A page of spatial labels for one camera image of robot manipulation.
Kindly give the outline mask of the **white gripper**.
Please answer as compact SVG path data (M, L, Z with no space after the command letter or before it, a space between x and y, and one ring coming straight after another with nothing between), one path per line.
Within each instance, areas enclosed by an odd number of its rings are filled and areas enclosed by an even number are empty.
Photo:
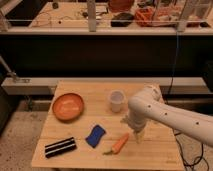
M127 124L134 131L135 141L137 144L140 144L145 134L143 129L146 126L147 119L135 118L133 115L126 115L121 119L121 122Z

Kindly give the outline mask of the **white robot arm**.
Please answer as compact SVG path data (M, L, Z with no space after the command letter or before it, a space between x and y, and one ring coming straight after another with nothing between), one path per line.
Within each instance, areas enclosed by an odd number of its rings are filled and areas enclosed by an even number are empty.
M213 147L213 117L176 108L160 101L161 92L145 86L128 100L128 114L122 119L135 133L140 133L148 119L158 121Z

